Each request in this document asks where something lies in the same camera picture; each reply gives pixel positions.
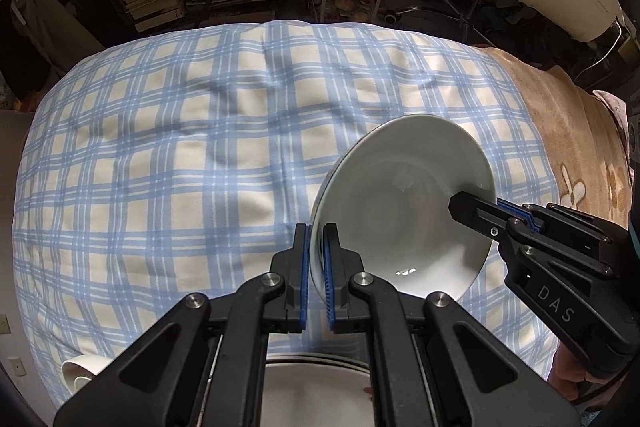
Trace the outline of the person's right hand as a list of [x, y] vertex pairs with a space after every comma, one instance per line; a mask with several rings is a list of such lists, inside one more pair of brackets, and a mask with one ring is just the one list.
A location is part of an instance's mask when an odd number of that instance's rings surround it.
[[578, 358], [563, 343], [559, 343], [553, 357], [548, 383], [565, 399], [575, 400], [579, 397], [578, 385], [584, 381], [589, 384], [604, 384], [603, 379], [590, 375]]

